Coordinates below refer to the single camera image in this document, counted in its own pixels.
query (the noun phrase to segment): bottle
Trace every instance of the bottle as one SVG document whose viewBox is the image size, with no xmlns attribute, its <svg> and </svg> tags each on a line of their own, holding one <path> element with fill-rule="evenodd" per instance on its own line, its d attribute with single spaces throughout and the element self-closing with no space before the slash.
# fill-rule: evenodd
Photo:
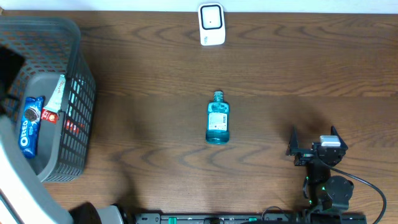
<svg viewBox="0 0 398 224">
<path fill-rule="evenodd" d="M 229 104 L 224 102 L 222 91 L 214 92 L 214 102 L 207 107 L 208 144 L 226 144 L 229 141 Z"/>
</svg>

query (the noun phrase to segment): blue cookie package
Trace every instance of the blue cookie package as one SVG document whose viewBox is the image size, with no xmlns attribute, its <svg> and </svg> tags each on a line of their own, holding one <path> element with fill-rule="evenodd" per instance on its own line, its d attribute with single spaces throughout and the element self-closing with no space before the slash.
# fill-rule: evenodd
<svg viewBox="0 0 398 224">
<path fill-rule="evenodd" d="M 42 96 L 27 97 L 25 100 L 24 114 L 19 130 L 19 148 L 28 159 L 32 159 L 36 155 L 43 102 L 44 97 Z"/>
</svg>

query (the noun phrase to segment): white label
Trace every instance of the white label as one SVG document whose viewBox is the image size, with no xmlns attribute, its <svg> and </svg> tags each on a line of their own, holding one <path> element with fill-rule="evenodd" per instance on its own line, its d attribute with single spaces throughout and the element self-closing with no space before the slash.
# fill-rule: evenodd
<svg viewBox="0 0 398 224">
<path fill-rule="evenodd" d="M 210 113 L 209 114 L 209 130 L 226 131 L 227 114 Z"/>
</svg>

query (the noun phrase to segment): plastic basket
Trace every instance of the plastic basket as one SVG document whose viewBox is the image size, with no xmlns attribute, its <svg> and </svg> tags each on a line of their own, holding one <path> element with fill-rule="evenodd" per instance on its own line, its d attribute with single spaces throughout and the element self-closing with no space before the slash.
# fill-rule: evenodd
<svg viewBox="0 0 398 224">
<path fill-rule="evenodd" d="M 9 90 L 20 102 L 3 105 L 16 124 L 17 138 L 25 98 L 44 95 L 46 105 L 59 76 L 67 79 L 60 119 L 56 124 L 41 121 L 37 155 L 28 159 L 41 181 L 71 181 L 85 166 L 96 85 L 79 43 L 79 28 L 68 19 L 0 17 L 0 44 L 26 58 Z"/>
</svg>

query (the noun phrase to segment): wood grain surface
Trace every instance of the wood grain surface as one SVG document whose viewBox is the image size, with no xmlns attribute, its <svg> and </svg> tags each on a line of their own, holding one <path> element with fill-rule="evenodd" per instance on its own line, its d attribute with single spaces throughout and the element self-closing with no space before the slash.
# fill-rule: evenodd
<svg viewBox="0 0 398 224">
<path fill-rule="evenodd" d="M 398 16 L 227 13 L 224 45 L 202 47 L 196 13 L 5 11 L 63 16 L 81 29 L 98 85 L 85 173 L 45 184 L 65 208 L 121 202 L 139 210 L 262 212 L 308 206 L 304 167 L 285 156 L 335 125 L 349 149 L 337 168 L 385 193 L 398 223 Z M 217 89 L 231 140 L 205 142 Z M 349 212 L 372 223 L 380 196 L 355 182 Z"/>
</svg>

